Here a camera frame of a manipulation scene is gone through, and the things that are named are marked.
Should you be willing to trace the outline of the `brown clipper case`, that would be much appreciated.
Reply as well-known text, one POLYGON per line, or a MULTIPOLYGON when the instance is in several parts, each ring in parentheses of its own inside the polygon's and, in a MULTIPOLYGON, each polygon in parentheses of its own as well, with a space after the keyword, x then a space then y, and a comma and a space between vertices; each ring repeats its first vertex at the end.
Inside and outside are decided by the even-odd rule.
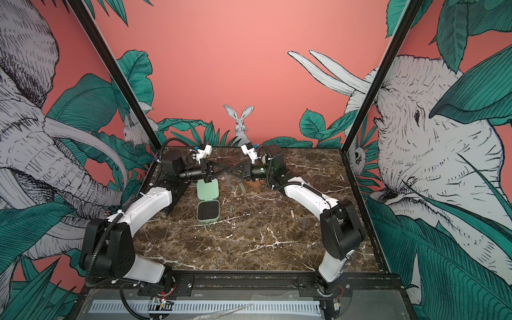
POLYGON ((269 188, 267 181, 264 179, 259 179, 256 181, 248 181, 247 184, 250 187, 255 188, 255 189, 259 189, 259 188, 263 188, 263 187, 269 188))

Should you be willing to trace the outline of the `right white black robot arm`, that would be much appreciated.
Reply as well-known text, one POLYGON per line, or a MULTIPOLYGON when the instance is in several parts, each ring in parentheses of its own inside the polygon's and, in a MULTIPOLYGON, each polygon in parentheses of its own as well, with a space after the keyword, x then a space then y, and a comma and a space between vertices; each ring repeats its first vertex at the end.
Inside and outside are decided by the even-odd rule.
POLYGON ((269 189, 297 201, 317 218, 325 248, 317 272, 324 283, 334 283, 365 239, 354 204, 329 197, 289 170, 277 145, 246 143, 241 150, 249 159, 228 169, 227 174, 245 181, 263 179, 269 189))

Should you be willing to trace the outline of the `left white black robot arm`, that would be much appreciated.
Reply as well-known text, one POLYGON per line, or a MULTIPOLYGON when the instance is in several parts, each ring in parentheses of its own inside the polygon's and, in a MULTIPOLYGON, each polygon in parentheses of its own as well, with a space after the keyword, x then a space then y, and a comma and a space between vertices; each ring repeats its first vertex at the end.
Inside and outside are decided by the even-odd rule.
POLYGON ((165 141, 159 150, 160 166, 152 187, 126 209, 106 219, 93 219, 85 229, 79 266, 85 270, 85 284, 94 287, 111 279, 163 286, 165 266, 135 252, 133 237, 157 213, 171 210, 189 184, 212 182, 227 166, 208 160, 212 146, 189 146, 198 167, 186 163, 180 151, 167 151, 165 141))

